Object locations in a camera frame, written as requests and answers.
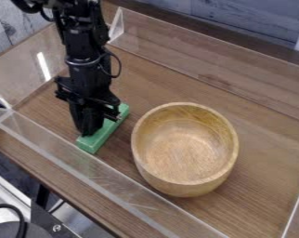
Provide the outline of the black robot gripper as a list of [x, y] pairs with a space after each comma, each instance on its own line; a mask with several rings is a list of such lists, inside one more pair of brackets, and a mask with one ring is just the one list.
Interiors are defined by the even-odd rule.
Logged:
[[122, 100], [111, 90], [112, 55], [96, 59], [67, 58], [69, 76], [59, 76], [56, 97], [69, 104], [69, 111], [81, 135], [92, 136], [103, 128], [104, 119], [118, 121]]

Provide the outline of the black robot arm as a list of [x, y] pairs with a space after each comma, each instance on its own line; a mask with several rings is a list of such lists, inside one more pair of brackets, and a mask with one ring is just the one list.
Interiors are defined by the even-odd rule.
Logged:
[[120, 99], [111, 90], [112, 60], [107, 48], [110, 28], [102, 0], [11, 0], [27, 14], [41, 14], [56, 24], [65, 47], [69, 75], [55, 78], [56, 97], [69, 104], [76, 128], [83, 136], [94, 135], [107, 119], [119, 120]]

